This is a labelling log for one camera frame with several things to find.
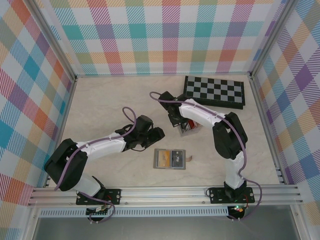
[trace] marble surface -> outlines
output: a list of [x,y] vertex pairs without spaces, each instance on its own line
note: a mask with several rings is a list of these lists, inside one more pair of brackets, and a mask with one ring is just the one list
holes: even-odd
[[[278,184],[274,162],[268,147],[259,113],[246,75],[211,76],[243,81],[246,106],[243,110],[210,107],[235,112],[247,133],[248,164],[243,175],[260,184]],[[149,92],[169,91],[173,96],[183,92],[184,76],[125,76],[79,78],[62,139],[75,142],[94,140],[129,124],[122,107],[134,109],[137,116],[146,115],[160,127],[165,137],[144,152],[126,151],[88,162],[84,172],[109,187],[140,186],[207,186],[222,185],[225,160],[216,152],[212,131],[180,137],[165,109],[149,97]],[[186,170],[154,169],[154,149],[185,149],[192,161]]]

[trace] white floor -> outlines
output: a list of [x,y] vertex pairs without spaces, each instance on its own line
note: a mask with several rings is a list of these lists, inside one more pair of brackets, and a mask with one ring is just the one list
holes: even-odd
[[[246,75],[211,76],[243,81],[246,106],[243,110],[210,107],[235,112],[248,136],[248,164],[243,175],[260,184],[278,184],[268,143]],[[105,186],[209,186],[222,185],[225,160],[215,151],[211,129],[180,137],[165,109],[149,97],[149,92],[169,91],[173,96],[183,92],[184,76],[125,76],[79,78],[62,139],[75,142],[98,139],[129,124],[122,107],[134,109],[137,116],[146,115],[160,127],[165,137],[144,152],[126,151],[88,162],[84,172],[97,177]],[[186,170],[154,169],[154,149],[185,149],[192,161]]]

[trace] metal rail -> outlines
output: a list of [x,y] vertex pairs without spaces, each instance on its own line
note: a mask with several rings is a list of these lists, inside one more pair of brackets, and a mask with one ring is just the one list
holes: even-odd
[[[177,187],[117,187],[122,189],[121,207],[186,207],[186,206],[233,206],[233,204],[210,204],[206,190],[212,186]],[[260,194],[253,188],[256,202]],[[76,191],[54,191],[53,188],[35,188],[29,206],[32,208],[78,208]],[[262,185],[261,205],[300,205],[302,197],[296,185]]]

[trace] black and white checkerboard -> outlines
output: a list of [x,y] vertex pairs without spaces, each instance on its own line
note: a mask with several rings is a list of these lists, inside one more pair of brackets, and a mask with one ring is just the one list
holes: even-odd
[[186,76],[183,93],[203,105],[232,109],[246,105],[242,81]]

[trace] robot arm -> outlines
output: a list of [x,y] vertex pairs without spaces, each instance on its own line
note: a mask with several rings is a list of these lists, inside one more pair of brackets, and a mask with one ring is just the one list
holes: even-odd
[[105,140],[97,140],[91,144],[88,143],[92,141],[74,142],[70,138],[65,139],[49,158],[44,170],[58,184],[69,157],[77,149],[86,145],[74,155],[59,189],[61,191],[73,189],[96,199],[106,199],[106,191],[103,184],[95,177],[83,173],[86,163],[109,154],[132,150],[137,145],[141,145],[146,149],[165,136],[163,130],[159,127],[154,127],[153,121],[145,115],[141,115],[136,119],[135,128],[130,134],[121,137],[132,127],[132,124],[126,125],[104,137]]
[[212,129],[215,149],[223,158],[226,159],[226,176],[224,182],[226,194],[230,199],[237,198],[239,192],[242,192],[247,184],[246,181],[244,181],[244,179],[238,174],[240,168],[244,165],[244,153],[241,150],[241,145],[236,138],[236,135],[229,129],[229,126],[221,120],[221,118],[226,119],[233,125],[239,133],[242,143],[246,146],[248,137],[238,116],[233,112],[224,114],[213,111],[205,106],[201,106],[202,109],[209,110],[216,114],[212,115],[205,110],[194,107],[194,105],[200,106],[200,104],[193,99],[188,99],[184,95],[173,97],[167,91],[160,95],[159,100],[184,102],[180,104],[160,102],[160,104],[168,111],[168,117],[174,127],[178,125],[183,127],[184,124],[191,119],[206,128]]

